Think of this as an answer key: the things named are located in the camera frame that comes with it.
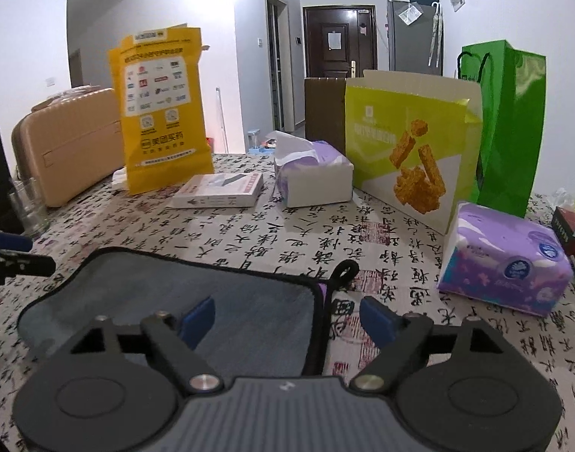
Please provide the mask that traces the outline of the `yellow paper delivery bag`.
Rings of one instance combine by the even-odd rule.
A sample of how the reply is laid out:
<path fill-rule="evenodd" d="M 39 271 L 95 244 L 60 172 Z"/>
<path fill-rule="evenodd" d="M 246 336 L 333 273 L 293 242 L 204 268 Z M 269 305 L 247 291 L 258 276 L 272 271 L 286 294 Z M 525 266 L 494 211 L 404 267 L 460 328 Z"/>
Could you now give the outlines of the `yellow paper delivery bag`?
<path fill-rule="evenodd" d="M 109 52 L 129 194 L 214 171 L 199 77 L 202 52 L 197 27 L 142 31 Z"/>

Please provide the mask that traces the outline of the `beige hard suitcase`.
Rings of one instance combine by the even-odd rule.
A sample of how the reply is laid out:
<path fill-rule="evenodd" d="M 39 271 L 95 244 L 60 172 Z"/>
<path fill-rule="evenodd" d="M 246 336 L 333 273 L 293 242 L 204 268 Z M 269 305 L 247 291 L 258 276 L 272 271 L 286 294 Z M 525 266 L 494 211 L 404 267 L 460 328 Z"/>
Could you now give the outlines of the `beige hard suitcase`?
<path fill-rule="evenodd" d="M 120 107 L 111 88 L 81 87 L 33 107 L 12 132 L 22 180 L 58 208 L 124 165 Z"/>

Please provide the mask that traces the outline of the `calligraphy print tablecloth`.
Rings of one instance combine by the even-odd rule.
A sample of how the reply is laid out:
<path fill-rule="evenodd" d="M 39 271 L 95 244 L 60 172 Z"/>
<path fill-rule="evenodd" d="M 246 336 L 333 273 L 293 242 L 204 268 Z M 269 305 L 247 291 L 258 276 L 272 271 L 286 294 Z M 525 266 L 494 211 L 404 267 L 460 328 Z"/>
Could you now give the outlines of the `calligraphy print tablecloth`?
<path fill-rule="evenodd" d="M 102 182 L 52 210 L 50 225 L 36 241 L 52 256 L 50 279 L 12 279 L 0 286 L 0 439 L 12 451 L 23 443 L 11 419 L 13 397 L 34 368 L 16 331 L 20 311 L 62 284 L 92 251 L 122 246 L 165 256 L 257 272 L 325 279 L 340 261 L 360 267 L 350 291 L 339 292 L 325 370 L 354 377 L 375 357 L 359 324 L 364 295 L 397 312 L 415 311 L 438 324 L 483 317 L 544 374 L 563 402 L 563 416 L 550 443 L 553 451 L 575 451 L 575 289 L 537 318 L 492 304 L 438 292 L 443 239 L 434 231 L 365 194 L 348 203 L 290 209 L 274 191 L 268 156 L 219 154 L 219 173 L 260 171 L 264 188 L 252 209 L 176 210 L 173 192 L 128 196 Z"/>

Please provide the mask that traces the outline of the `flat white product box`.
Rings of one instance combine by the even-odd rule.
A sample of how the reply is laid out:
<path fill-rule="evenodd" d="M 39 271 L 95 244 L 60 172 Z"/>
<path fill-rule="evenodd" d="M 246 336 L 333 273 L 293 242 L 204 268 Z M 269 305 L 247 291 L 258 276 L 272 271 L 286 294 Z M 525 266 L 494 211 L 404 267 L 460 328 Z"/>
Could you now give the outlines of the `flat white product box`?
<path fill-rule="evenodd" d="M 198 174 L 170 199 L 175 209 L 253 207 L 264 185 L 263 174 Z"/>

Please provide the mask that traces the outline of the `clear drinking glass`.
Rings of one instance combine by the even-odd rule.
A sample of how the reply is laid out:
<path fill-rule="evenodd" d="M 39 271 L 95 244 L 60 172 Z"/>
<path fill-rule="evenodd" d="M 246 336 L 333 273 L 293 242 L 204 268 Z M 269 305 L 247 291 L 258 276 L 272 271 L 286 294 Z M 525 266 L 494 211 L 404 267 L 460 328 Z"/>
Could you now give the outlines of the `clear drinking glass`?
<path fill-rule="evenodd" d="M 47 207 L 44 203 L 38 181 L 34 177 L 13 181 L 9 201 L 22 223 L 24 235 L 37 239 L 49 227 Z"/>

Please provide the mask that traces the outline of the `dark brown entrance door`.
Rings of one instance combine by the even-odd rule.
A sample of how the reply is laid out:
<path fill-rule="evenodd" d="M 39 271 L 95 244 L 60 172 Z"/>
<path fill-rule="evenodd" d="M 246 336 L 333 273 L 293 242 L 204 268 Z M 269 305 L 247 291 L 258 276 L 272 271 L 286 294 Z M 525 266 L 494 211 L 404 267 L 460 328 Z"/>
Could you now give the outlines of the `dark brown entrance door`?
<path fill-rule="evenodd" d="M 303 23 L 307 78 L 360 78 L 378 68 L 372 6 L 308 6 Z"/>

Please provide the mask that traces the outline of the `grey microfibre towel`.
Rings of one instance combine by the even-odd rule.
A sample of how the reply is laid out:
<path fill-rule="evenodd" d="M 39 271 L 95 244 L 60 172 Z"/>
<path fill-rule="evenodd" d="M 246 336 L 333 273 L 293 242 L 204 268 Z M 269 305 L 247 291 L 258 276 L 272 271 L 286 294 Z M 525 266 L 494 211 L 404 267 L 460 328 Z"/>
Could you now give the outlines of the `grey microfibre towel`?
<path fill-rule="evenodd" d="M 46 359 L 94 317 L 115 324 L 138 324 L 158 310 L 180 317 L 211 297 L 215 323 L 196 352 L 221 377 L 319 376 L 327 321 L 317 284 L 299 275 L 99 249 L 20 312 L 18 334 L 34 356 Z"/>

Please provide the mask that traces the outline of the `purple microfibre towel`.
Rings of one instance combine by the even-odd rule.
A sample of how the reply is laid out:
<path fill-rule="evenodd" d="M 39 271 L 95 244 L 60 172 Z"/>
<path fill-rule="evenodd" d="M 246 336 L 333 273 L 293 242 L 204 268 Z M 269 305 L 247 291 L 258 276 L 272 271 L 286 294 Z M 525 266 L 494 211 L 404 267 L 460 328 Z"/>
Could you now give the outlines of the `purple microfibre towel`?
<path fill-rule="evenodd" d="M 325 302 L 325 301 L 326 301 L 326 298 L 327 298 L 327 285 L 326 285 L 326 284 L 322 284 L 322 283 L 320 282 L 319 284 L 317 284 L 317 286 L 318 286 L 318 288 L 319 288 L 319 290 L 320 290 L 320 292 L 321 292 L 323 302 Z"/>

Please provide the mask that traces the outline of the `open white tissue box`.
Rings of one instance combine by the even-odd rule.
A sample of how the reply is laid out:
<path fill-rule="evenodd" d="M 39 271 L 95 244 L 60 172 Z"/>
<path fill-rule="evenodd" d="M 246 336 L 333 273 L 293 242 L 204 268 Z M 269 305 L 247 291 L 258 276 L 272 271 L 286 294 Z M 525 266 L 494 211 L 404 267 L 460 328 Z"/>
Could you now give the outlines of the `open white tissue box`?
<path fill-rule="evenodd" d="M 349 202 L 354 165 L 324 141 L 275 131 L 275 185 L 286 207 L 300 208 Z"/>

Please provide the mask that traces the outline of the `yellow-green snack paper bag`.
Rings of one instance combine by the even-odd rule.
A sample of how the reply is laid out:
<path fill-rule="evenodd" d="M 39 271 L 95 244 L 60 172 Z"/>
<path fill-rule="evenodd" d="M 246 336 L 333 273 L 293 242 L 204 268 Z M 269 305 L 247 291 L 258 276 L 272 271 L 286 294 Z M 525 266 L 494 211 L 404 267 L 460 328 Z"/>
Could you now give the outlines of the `yellow-green snack paper bag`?
<path fill-rule="evenodd" d="M 482 129 L 482 92 L 474 82 L 368 70 L 346 83 L 355 188 L 440 234 L 471 195 Z"/>

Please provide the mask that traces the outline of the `purple tissue pack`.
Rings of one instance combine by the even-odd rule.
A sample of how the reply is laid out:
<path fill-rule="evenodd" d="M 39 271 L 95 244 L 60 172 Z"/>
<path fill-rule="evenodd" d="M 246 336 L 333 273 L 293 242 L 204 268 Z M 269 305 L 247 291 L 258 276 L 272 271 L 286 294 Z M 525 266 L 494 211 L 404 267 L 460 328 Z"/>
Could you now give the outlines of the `purple tissue pack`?
<path fill-rule="evenodd" d="M 573 279 L 551 229 L 470 202 L 457 205 L 442 262 L 439 291 L 542 317 Z"/>

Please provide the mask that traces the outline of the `grey refrigerator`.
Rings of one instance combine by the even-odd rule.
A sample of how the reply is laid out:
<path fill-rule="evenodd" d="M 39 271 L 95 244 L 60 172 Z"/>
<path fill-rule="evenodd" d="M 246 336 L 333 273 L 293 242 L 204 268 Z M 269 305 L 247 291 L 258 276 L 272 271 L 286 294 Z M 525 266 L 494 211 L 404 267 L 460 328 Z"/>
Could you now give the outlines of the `grey refrigerator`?
<path fill-rule="evenodd" d="M 388 69 L 441 76 L 443 22 L 438 3 L 388 0 Z"/>

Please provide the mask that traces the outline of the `green paper gift bag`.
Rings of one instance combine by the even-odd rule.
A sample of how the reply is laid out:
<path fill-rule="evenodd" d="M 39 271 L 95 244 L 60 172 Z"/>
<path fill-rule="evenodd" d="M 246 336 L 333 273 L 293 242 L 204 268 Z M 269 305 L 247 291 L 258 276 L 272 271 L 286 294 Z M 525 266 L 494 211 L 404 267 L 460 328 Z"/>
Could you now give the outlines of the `green paper gift bag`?
<path fill-rule="evenodd" d="M 457 76 L 482 92 L 483 132 L 471 201 L 523 217 L 543 138 L 546 57 L 505 40 L 467 45 L 457 57 Z"/>

